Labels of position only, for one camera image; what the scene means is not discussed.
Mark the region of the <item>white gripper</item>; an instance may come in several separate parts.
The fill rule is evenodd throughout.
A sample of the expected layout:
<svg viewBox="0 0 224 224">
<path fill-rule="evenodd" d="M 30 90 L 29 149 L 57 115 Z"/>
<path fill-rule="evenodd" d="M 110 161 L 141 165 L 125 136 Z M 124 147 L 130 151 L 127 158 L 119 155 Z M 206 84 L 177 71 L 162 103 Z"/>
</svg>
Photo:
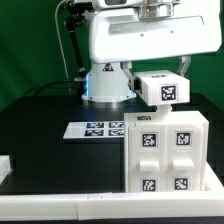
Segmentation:
<svg viewBox="0 0 224 224">
<path fill-rule="evenodd" d="M 131 8 L 98 13 L 89 30 L 89 53 L 95 63 L 121 62 L 131 90 L 140 89 L 140 79 L 131 73 L 132 63 L 181 56 L 177 73 L 184 76 L 191 55 L 214 52 L 221 45 L 219 10 L 213 8 L 166 19 L 140 20 Z"/>
</svg>

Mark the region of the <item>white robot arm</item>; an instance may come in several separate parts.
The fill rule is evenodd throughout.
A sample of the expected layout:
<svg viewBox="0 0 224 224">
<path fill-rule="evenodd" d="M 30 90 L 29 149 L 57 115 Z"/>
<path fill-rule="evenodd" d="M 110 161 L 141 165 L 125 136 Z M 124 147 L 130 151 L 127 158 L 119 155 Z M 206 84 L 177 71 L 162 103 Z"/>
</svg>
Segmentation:
<svg viewBox="0 0 224 224">
<path fill-rule="evenodd" d="M 185 103 L 191 56 L 222 42 L 221 0 L 65 0 L 73 24 L 89 24 L 88 103 Z"/>
</svg>

